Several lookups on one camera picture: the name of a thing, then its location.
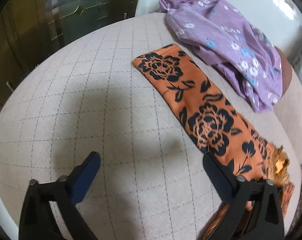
crumpled fabric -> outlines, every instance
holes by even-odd
[[[180,41],[216,67],[255,112],[282,96],[281,59],[268,38],[226,0],[159,0]]]

orange cloth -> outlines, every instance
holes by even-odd
[[[276,147],[259,136],[178,45],[171,44],[139,56],[132,64],[163,96],[204,154],[213,152],[234,175],[243,175],[247,180],[268,178],[270,158]],[[285,192],[284,201],[281,200],[285,210],[292,191],[293,188]],[[226,210],[222,208],[218,220]]]

blue gripper pad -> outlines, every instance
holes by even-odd
[[[70,187],[70,200],[73,205],[80,203],[84,199],[95,175],[100,169],[100,165],[101,158],[99,153],[91,152],[85,161],[72,171],[69,178],[74,180]]]

black flower print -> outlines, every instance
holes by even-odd
[[[207,79],[202,82],[200,92],[201,93],[206,92],[210,87],[211,87],[211,82],[209,79]]]
[[[197,68],[199,68],[199,66],[193,61],[193,60],[189,60],[192,64],[194,64]]]
[[[190,138],[202,152],[211,151],[219,156],[226,153],[233,118],[225,109],[206,103],[188,119]]]
[[[266,166],[264,165],[264,162],[259,162],[257,164],[257,166],[260,166],[260,165],[261,165],[261,170],[262,170],[263,174],[268,176],[269,168],[266,168]]]
[[[234,159],[232,159],[228,165],[227,165],[228,169],[233,173],[234,171]]]
[[[249,155],[249,157],[252,157],[256,153],[256,149],[255,149],[255,145],[254,145],[253,141],[244,142],[242,144],[242,151],[246,155]]]
[[[181,68],[178,67],[180,59],[177,57],[163,57],[155,52],[142,57],[145,59],[142,60],[138,67],[144,73],[149,72],[155,80],[166,79],[169,82],[176,82],[183,75]]]
[[[183,98],[183,93],[185,90],[189,90],[191,88],[194,88],[195,82],[193,80],[187,80],[187,81],[181,81],[181,83],[184,85],[184,88],[181,88],[179,86],[174,86],[172,83],[170,83],[170,87],[167,87],[170,90],[175,90],[175,99],[174,101],[180,102]]]
[[[258,146],[259,152],[262,158],[265,160],[267,158],[267,141],[261,137],[255,130],[251,129],[251,136]]]
[[[168,44],[168,45],[166,45],[166,46],[164,46],[164,47],[162,47],[162,48],[163,48],[163,49],[166,49],[166,48],[171,47],[171,46],[173,46],[173,44]]]
[[[252,166],[251,165],[242,165],[241,167],[239,167],[238,172],[236,173],[236,175],[242,175],[244,173],[247,173],[249,171],[252,170]]]
[[[179,53],[179,57],[183,57],[187,55],[183,50],[179,50],[178,53]]]

metal screw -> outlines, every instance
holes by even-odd
[[[266,179],[266,182],[270,185],[270,186],[274,186],[274,181],[272,179]]]
[[[36,183],[37,183],[36,179],[31,179],[29,182],[30,186],[34,186]]]
[[[60,176],[57,180],[58,180],[59,182],[64,182],[64,181],[66,181],[67,179],[68,179],[68,176],[62,175],[62,176]]]
[[[245,176],[238,175],[237,180],[240,181],[240,182],[245,182],[247,179],[245,178]]]

